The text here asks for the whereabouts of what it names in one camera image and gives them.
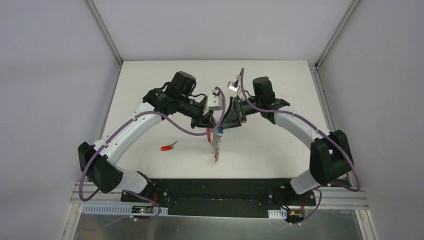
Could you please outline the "key organizer with red handle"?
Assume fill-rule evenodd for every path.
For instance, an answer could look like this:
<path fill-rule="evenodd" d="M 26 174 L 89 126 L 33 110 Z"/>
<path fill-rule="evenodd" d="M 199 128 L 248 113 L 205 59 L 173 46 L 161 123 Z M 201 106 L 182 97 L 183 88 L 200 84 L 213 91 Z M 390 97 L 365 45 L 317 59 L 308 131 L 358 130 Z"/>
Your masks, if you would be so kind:
<path fill-rule="evenodd" d="M 217 128 L 214 132 L 211 132 L 207 134 L 207 141 L 212 147 L 212 154 L 214 157 L 214 162 L 217 163 L 220 158 L 220 143 L 222 134 L 218 133 L 218 130 L 220 128 Z"/>

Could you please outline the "key with red tag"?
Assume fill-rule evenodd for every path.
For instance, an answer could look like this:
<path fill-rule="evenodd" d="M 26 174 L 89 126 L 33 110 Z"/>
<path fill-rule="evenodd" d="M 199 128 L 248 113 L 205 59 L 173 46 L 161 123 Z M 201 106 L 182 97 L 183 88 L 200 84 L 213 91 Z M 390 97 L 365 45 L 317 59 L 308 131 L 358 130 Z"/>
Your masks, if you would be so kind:
<path fill-rule="evenodd" d="M 173 142 L 172 144 L 164 145 L 160 148 L 160 150 L 162 152 L 172 150 L 176 143 L 177 143 L 177 141 Z"/>

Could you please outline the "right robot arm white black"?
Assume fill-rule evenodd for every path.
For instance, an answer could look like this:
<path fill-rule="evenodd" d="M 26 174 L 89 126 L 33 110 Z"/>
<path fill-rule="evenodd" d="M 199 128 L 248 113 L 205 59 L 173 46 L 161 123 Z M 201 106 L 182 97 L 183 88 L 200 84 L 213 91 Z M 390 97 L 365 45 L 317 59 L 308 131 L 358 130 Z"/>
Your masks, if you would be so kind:
<path fill-rule="evenodd" d="M 241 87 L 242 77 L 230 81 L 227 87 L 237 96 L 230 98 L 229 107 L 221 123 L 222 129 L 240 127 L 248 115 L 260 113 L 272 124 L 277 125 L 300 140 L 310 151 L 308 169 L 286 185 L 284 200 L 296 205 L 304 193 L 332 183 L 352 171 L 353 160 L 346 134 L 341 130 L 319 129 L 311 121 L 297 113 L 290 103 L 277 98 L 267 76 L 252 81 L 254 95 L 248 95 Z"/>

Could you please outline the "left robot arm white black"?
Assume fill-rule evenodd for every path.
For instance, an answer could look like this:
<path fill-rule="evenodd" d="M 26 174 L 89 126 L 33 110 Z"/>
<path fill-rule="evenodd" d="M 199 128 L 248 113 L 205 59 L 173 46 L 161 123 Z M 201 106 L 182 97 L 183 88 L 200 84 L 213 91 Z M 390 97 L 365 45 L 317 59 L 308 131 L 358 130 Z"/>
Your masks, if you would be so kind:
<path fill-rule="evenodd" d="M 131 191 L 140 202 L 149 201 L 153 189 L 148 185 L 148 178 L 134 170 L 118 167 L 118 162 L 143 134 L 163 120 L 176 126 L 169 118 L 174 113 L 191 118 L 193 129 L 207 128 L 206 135 L 216 130 L 220 121 L 214 120 L 213 108 L 222 107 L 223 92 L 215 87 L 197 102 L 193 95 L 196 85 L 192 75 L 176 72 L 170 82 L 151 89 L 130 116 L 111 133 L 95 143 L 81 143 L 77 148 L 81 179 L 89 179 L 102 193 L 115 189 Z"/>

